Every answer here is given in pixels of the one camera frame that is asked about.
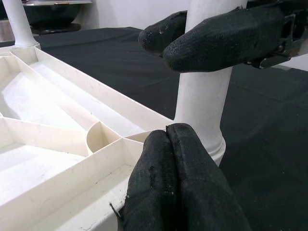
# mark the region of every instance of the black table surface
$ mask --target black table surface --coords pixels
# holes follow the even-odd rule
[[[104,28],[36,40],[45,52],[173,118],[179,74],[145,53],[138,34]],[[234,67],[221,130],[227,150],[220,168],[252,229],[308,231],[308,72]]]

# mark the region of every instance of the white column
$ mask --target white column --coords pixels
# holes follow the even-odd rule
[[[186,32],[206,18],[246,5],[247,0],[191,0]],[[231,72],[232,68],[227,68],[212,73],[186,73],[180,76],[175,122],[190,124],[218,165],[226,149],[220,120]]]
[[[39,43],[35,41],[31,33],[22,2],[20,0],[2,0],[2,2],[15,36],[15,46],[30,47],[38,45]]]

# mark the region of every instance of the black bowl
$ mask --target black bowl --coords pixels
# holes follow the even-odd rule
[[[32,27],[55,27],[69,25],[77,17],[81,5],[24,5],[24,9]]]

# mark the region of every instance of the curved divider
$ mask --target curved divider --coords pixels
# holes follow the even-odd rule
[[[97,122],[87,133],[88,152],[94,153],[120,138],[121,136],[112,131],[105,124]]]

